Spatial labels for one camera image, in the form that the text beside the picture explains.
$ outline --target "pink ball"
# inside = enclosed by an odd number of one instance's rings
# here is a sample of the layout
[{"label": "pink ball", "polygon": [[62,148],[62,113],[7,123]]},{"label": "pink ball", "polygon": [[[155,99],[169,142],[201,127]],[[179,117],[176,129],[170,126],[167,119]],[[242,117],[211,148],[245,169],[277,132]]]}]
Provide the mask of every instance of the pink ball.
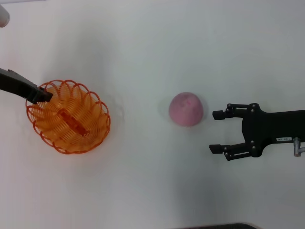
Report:
[{"label": "pink ball", "polygon": [[196,95],[190,92],[182,92],[173,98],[169,115],[179,125],[196,125],[200,123],[203,117],[203,106]]}]

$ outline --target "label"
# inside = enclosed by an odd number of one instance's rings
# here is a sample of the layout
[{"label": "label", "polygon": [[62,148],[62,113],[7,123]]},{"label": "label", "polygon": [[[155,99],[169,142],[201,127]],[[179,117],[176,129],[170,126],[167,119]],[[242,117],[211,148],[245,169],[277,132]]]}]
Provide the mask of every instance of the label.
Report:
[{"label": "label", "polygon": [[287,142],[287,141],[292,141],[292,137],[277,137],[276,138],[277,142]]}]

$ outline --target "white object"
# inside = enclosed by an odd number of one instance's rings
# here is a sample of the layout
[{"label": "white object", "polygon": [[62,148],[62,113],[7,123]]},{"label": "white object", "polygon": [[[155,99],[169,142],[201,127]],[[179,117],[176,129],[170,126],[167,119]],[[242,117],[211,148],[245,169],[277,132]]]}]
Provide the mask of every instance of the white object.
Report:
[{"label": "white object", "polygon": [[0,5],[0,27],[5,27],[10,21],[10,14]]},{"label": "white object", "polygon": [[[95,150],[66,156],[34,132],[24,100],[0,91],[0,229],[174,229],[305,225],[305,155],[274,144],[227,161],[243,142],[228,103],[305,109],[303,0],[48,0],[5,5],[0,68],[34,83],[72,79],[110,110]],[[168,116],[201,99],[201,124]]]},{"label": "white object", "polygon": [[0,0],[0,4],[26,2],[26,1],[42,1],[42,0]]}]

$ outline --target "white background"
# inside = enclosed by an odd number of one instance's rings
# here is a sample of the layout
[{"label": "white background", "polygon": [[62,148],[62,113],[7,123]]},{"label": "white background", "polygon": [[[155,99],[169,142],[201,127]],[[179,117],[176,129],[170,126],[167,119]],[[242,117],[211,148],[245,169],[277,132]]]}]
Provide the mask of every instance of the white background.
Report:
[{"label": "white background", "polygon": [[[305,156],[293,144],[226,161],[209,144],[243,142],[227,103],[305,109],[303,0],[48,0],[8,4],[0,68],[36,84],[73,79],[97,92],[112,128],[90,153],[62,155],[0,92],[0,228],[167,229],[247,222],[305,225]],[[180,92],[203,122],[173,124]]]}]

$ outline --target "orange wire basket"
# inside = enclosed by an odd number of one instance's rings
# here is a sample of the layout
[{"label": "orange wire basket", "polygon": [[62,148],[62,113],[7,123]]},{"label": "orange wire basket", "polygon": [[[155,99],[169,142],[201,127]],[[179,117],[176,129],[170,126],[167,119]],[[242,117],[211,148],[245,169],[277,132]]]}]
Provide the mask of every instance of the orange wire basket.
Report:
[{"label": "orange wire basket", "polygon": [[27,115],[42,140],[63,154],[82,154],[99,146],[110,131],[105,103],[72,80],[41,85],[53,94],[49,103],[27,105]]}]

